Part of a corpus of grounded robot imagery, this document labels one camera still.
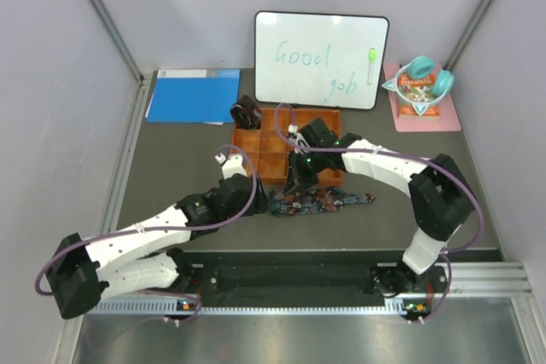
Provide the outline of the navy floral tie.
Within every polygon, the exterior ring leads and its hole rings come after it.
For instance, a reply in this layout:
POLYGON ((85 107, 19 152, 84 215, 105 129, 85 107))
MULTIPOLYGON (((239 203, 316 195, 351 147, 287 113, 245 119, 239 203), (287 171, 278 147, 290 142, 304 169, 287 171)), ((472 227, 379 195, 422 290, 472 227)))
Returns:
POLYGON ((348 205, 371 205, 373 194, 350 194, 341 188, 313 188, 283 193, 270 192, 268 212, 274 217, 333 213, 348 205))

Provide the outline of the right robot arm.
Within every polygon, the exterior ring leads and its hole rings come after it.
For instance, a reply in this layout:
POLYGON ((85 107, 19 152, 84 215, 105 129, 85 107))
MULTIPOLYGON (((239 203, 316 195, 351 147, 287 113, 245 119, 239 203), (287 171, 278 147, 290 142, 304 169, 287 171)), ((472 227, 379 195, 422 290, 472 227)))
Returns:
POLYGON ((430 279, 428 270, 474 210, 473 192, 455 161, 444 154, 408 158, 356 134, 338 136, 321 118, 302 128, 289 125, 287 139, 293 144, 287 194, 316 186, 324 170, 341 170, 383 182, 410 198, 417 230, 385 277, 393 292, 420 291, 430 279))

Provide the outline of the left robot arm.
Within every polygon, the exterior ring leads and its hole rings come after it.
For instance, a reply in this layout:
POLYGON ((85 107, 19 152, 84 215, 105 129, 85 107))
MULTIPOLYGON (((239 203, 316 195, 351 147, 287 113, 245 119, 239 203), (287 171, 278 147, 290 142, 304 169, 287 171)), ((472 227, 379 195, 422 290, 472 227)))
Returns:
POLYGON ((178 246, 241 217, 263 214, 266 207, 260 178, 235 174, 112 234, 86 240, 68 235, 44 271, 61 318, 79 317, 103 300, 149 288, 186 292, 194 274, 178 246))

